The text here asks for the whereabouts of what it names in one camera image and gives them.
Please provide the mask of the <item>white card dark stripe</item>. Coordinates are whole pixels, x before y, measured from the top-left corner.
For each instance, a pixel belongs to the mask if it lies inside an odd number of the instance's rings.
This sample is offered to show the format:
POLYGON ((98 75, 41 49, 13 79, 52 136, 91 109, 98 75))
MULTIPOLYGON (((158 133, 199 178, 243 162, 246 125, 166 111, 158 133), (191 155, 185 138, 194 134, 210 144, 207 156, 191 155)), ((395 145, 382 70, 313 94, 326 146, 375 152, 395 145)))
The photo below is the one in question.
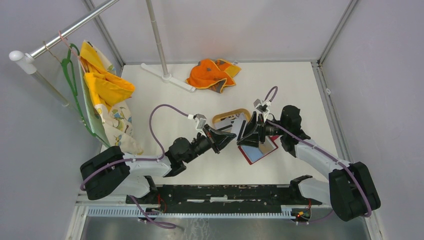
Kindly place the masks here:
POLYGON ((247 121, 244 118, 236 118, 232 123, 231 133, 236 135, 235 140, 239 140, 244 132, 247 121))

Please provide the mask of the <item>red leather card holder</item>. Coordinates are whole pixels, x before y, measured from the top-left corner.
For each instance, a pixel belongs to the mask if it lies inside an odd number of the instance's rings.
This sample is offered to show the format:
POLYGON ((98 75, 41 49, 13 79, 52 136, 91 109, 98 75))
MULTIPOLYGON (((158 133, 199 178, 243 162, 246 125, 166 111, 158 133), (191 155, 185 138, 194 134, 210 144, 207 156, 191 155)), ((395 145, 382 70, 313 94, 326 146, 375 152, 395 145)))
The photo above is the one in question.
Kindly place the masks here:
POLYGON ((265 142, 261 143, 259 147, 241 145, 238 146, 238 149, 248 164, 253 165, 279 148, 275 142, 278 138, 278 136, 267 136, 265 142))

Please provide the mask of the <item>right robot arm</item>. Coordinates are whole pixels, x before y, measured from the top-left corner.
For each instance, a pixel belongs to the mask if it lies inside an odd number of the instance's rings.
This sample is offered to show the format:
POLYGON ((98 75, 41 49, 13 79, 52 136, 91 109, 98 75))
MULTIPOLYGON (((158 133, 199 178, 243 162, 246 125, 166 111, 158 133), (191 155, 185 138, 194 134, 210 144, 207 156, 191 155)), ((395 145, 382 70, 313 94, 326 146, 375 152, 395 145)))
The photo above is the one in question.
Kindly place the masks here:
POLYGON ((370 217, 381 207, 381 199, 368 167, 358 161, 351 163, 321 148, 302 129, 300 109, 286 105, 278 120, 268 120, 264 113, 254 111, 241 128, 238 146, 258 147, 266 137, 279 137, 282 148, 306 162, 326 177, 321 181, 311 175, 294 178, 289 184, 289 199, 302 204, 316 200, 332 208, 345 222, 357 217, 370 217))

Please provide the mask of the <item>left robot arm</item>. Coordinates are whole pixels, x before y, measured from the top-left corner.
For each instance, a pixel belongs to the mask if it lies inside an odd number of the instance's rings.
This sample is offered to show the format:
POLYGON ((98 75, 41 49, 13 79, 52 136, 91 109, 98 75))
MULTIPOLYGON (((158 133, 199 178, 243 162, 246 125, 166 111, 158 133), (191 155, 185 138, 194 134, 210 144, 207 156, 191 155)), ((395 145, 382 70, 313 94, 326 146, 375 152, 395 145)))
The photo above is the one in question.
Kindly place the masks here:
POLYGON ((193 140, 179 137, 164 156, 142 156, 123 153, 112 146, 80 166, 81 190, 89 200, 109 195, 128 195, 153 203, 157 198, 152 177, 175 177, 187 169, 187 164, 212 150, 219 154, 237 135, 216 130, 206 124, 193 140))

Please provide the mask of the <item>white card black stripe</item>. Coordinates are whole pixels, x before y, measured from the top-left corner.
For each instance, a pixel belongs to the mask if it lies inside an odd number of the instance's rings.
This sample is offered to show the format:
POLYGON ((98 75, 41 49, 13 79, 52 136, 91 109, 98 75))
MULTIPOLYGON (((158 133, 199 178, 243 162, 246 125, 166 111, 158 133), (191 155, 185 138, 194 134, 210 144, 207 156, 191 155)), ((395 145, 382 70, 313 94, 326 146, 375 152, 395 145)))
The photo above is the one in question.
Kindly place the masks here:
POLYGON ((232 126, 233 124, 231 120, 229 118, 225 118, 215 124, 215 129, 222 132, 231 132, 232 126))

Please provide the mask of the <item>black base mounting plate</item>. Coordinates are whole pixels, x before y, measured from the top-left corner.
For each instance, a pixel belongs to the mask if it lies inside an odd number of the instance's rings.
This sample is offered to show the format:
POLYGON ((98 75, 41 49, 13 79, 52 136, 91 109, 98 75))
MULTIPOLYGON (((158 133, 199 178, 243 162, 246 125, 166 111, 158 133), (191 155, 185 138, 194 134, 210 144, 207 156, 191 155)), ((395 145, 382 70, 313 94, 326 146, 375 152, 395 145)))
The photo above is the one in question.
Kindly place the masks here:
POLYGON ((160 185, 137 202, 166 214, 267 214, 280 213, 282 206, 321 204, 295 194, 287 184, 160 185))

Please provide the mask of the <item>orange yellow cloth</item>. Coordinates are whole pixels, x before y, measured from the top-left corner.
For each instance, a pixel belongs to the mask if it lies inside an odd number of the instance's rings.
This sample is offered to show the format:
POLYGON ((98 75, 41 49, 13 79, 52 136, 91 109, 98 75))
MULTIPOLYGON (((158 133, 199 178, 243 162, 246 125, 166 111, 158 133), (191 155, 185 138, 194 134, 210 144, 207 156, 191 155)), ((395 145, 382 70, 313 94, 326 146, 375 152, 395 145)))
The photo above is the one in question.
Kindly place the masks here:
POLYGON ((198 90, 222 94, 227 87, 236 85, 234 78, 242 69, 225 59, 203 59, 190 71, 186 83, 198 90))

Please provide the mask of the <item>white rack stand base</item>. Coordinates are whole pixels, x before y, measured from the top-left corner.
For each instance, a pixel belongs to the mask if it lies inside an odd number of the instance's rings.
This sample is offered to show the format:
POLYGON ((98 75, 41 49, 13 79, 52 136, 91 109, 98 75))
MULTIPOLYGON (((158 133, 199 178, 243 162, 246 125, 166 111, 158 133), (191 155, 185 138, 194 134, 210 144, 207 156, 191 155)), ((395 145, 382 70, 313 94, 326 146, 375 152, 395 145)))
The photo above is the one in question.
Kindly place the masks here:
POLYGON ((150 73, 150 74, 152 74, 156 77, 159 77, 164 83, 173 84, 174 86, 177 86, 177 87, 179 87, 179 88, 181 88, 181 89, 183 89, 187 92, 190 92, 190 93, 193 93, 196 90, 195 87, 187 84, 186 82, 183 82, 182 80, 179 80, 179 79, 173 77, 170 73, 163 74, 163 72, 161 70, 158 70, 157 68, 154 68, 154 67, 147 65, 145 63, 141 63, 140 67, 143 70, 147 71, 148 73, 150 73))

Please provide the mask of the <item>vertical metal pole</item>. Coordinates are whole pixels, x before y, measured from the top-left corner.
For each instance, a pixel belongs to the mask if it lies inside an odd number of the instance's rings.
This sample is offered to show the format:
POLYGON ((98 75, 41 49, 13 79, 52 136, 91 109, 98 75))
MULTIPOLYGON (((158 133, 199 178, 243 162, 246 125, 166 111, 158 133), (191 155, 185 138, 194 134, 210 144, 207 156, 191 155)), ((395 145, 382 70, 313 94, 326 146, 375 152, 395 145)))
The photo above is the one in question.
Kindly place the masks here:
POLYGON ((155 43, 156 43, 156 47, 157 47, 157 51, 159 55, 160 64, 162 67, 162 72, 164 75, 167 75, 170 73, 168 71, 168 67, 166 63, 166 58, 165 58, 163 45, 162 45, 162 41, 161 41, 161 37, 159 33, 157 19, 156 19, 154 8, 153 8, 153 3, 151 0, 146 0, 145 2, 146 2, 148 14, 149 14, 149 18, 150 18, 150 22, 152 26, 152 31, 153 31, 153 35, 154 35, 154 39, 155 39, 155 43))

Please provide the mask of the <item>yellow patterned hanging cloth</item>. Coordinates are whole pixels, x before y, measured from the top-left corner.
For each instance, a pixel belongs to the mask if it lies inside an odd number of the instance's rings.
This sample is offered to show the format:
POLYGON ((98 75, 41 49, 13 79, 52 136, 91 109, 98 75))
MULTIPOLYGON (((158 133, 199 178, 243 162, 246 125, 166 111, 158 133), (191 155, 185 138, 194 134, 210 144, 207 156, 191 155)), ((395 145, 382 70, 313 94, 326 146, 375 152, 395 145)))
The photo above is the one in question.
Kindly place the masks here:
POLYGON ((90 42, 82 43, 79 56, 99 137, 107 147, 117 146, 124 153, 142 154, 144 150, 134 137, 132 113, 126 103, 135 86, 117 76, 111 61, 90 42))

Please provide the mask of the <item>green clothes hanger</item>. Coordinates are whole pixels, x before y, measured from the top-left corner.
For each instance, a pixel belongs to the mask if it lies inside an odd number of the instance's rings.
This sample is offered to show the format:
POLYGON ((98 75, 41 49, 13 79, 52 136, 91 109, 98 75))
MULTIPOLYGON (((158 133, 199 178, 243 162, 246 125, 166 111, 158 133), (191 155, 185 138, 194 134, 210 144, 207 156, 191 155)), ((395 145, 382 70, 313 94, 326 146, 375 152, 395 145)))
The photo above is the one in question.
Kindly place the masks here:
POLYGON ((85 126, 90 135, 99 140, 105 147, 110 147, 102 119, 94 108, 91 101, 91 96, 87 84, 83 77, 83 70, 80 63, 77 63, 79 80, 76 79, 74 63, 72 61, 73 51, 77 54, 80 53, 75 44, 70 44, 70 49, 65 58, 61 61, 63 75, 69 85, 73 99, 75 101, 76 109, 79 114, 79 120, 85 126))

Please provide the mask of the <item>metal hanging rail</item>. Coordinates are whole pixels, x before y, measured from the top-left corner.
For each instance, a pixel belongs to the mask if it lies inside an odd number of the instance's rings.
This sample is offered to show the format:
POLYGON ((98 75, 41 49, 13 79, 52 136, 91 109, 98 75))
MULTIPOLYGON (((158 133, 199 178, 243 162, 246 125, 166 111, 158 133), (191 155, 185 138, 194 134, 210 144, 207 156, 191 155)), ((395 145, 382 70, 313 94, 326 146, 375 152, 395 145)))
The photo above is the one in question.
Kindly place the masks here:
POLYGON ((8 55, 9 59, 18 65, 27 75, 35 74, 37 72, 37 68, 34 65, 36 58, 47 52, 51 47, 54 47, 62 42, 65 37, 68 37, 76 30, 80 29, 82 26, 99 16, 101 13, 112 7, 117 2, 119 2, 119 0, 105 0, 103 3, 96 6, 93 10, 85 13, 82 17, 78 18, 73 23, 60 30, 60 32, 48 40, 46 44, 43 43, 41 47, 33 50, 30 53, 24 53, 19 50, 11 51, 8 55))

